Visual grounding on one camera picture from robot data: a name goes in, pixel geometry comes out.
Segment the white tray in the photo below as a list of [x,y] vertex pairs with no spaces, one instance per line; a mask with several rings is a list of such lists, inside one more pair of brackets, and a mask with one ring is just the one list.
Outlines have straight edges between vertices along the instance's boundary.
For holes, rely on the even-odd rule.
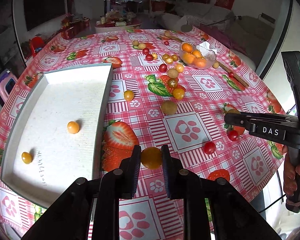
[[[1,180],[48,208],[77,178],[99,176],[104,116],[113,79],[109,64],[46,72],[28,95],[8,137]],[[81,124],[77,134],[69,121]],[[33,161],[23,163],[30,152]]]

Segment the orange fruit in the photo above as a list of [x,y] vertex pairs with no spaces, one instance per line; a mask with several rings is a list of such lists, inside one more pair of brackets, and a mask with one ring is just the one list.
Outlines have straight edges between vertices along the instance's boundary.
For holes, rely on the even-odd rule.
[[192,64],[195,59],[196,59],[196,57],[193,56],[192,54],[188,53],[188,52],[184,53],[183,56],[182,56],[182,60],[187,65]]
[[201,52],[198,51],[197,49],[192,51],[192,55],[195,55],[196,57],[199,57],[199,58],[202,57]]
[[156,170],[162,165],[161,150],[148,147],[141,152],[141,163],[150,170]]
[[186,52],[191,53],[192,52],[192,45],[189,44],[189,43],[184,43],[184,44],[182,44],[181,49],[186,51]]
[[193,64],[198,68],[204,68],[207,65],[207,61],[202,58],[195,58]]

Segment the tablecloth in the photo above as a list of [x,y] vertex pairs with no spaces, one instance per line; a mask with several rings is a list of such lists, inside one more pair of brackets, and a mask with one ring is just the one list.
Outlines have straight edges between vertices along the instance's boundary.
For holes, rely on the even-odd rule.
[[[199,44],[208,41],[217,50],[217,60],[229,66],[249,83],[248,89],[230,86],[226,73],[218,69],[197,70],[185,66],[179,74],[179,84],[186,88],[183,100],[158,96],[148,90],[148,75],[159,78],[158,66],[162,55],[178,54],[179,44],[168,40],[164,30],[134,30],[100,33],[72,40],[59,34],[34,58],[10,93],[0,113],[0,165],[3,148],[12,124],[34,86],[37,75],[74,65],[115,63],[113,82],[106,111],[105,125],[110,120],[129,124],[137,135],[142,149],[169,146],[173,157],[203,178],[216,169],[230,172],[230,183],[246,200],[252,200],[267,184],[282,162],[280,145],[252,137],[244,132],[239,142],[226,135],[225,107],[244,112],[276,112],[284,114],[267,86],[239,57],[213,37],[193,28],[189,33],[175,32],[183,41]],[[158,59],[146,61],[132,41],[147,43]],[[135,97],[127,102],[123,92],[132,90]],[[160,110],[164,100],[178,104],[175,115]],[[216,151],[206,155],[202,151],[202,135],[216,144]],[[120,201],[121,239],[182,239],[183,201],[171,201],[164,188],[162,169],[149,170],[141,166],[138,189],[132,200]],[[0,222],[26,232],[42,210],[12,192],[0,181]]]

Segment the glass bowl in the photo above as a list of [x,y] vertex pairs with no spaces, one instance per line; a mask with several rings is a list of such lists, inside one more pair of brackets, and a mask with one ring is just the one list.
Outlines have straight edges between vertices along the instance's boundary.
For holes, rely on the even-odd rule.
[[[182,61],[189,67],[193,67],[196,69],[207,69],[212,67],[213,63],[216,61],[216,54],[214,51],[209,50],[208,54],[205,55],[204,58],[197,58],[191,53],[185,52],[182,50],[182,45],[187,42],[183,42],[180,44],[179,48],[179,56]],[[192,44],[192,51],[196,50],[196,46]]]

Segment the yellow cherry tomato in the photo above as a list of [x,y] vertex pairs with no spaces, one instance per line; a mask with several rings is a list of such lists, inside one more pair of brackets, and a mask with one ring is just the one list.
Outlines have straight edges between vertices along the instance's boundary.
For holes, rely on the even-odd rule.
[[184,70],[185,70],[185,67],[182,65],[182,64],[180,64],[180,63],[178,63],[178,64],[176,64],[176,66],[174,67],[179,73],[182,73]]
[[21,154],[21,158],[22,158],[22,161],[25,163],[25,164],[29,164],[32,162],[32,156],[30,153],[27,153],[27,152],[23,152]]
[[178,60],[178,56],[177,56],[176,54],[173,54],[173,55],[171,56],[171,58],[173,59],[173,61],[177,61],[177,60]]
[[134,98],[134,92],[131,90],[127,90],[123,93],[123,97],[127,101],[131,101]]
[[169,54],[163,54],[162,60],[165,61],[167,58],[170,58],[170,55]]
[[80,130],[79,124],[75,121],[69,122],[67,125],[67,128],[68,128],[68,132],[72,133],[72,134],[75,134],[75,133],[79,132],[79,130]]
[[162,165],[161,150],[148,147],[141,152],[141,163],[148,169],[156,170]]
[[181,100],[185,96],[185,91],[181,88],[173,90],[172,95],[175,99]]

